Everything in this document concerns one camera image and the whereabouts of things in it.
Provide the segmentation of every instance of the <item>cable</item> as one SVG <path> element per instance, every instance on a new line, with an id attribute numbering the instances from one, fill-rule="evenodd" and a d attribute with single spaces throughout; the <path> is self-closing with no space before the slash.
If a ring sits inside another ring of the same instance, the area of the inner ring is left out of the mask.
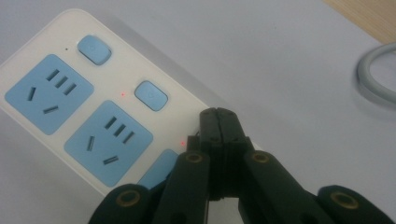
<path id="1" fill-rule="evenodd" d="M 358 76 L 361 84 L 365 86 L 369 91 L 385 100 L 391 101 L 396 104 L 396 91 L 391 91 L 390 89 L 381 85 L 373 78 L 370 73 L 370 65 L 374 59 L 383 54 L 390 53 L 394 50 L 396 50 L 396 42 L 383 45 L 367 53 L 359 61 Z"/>

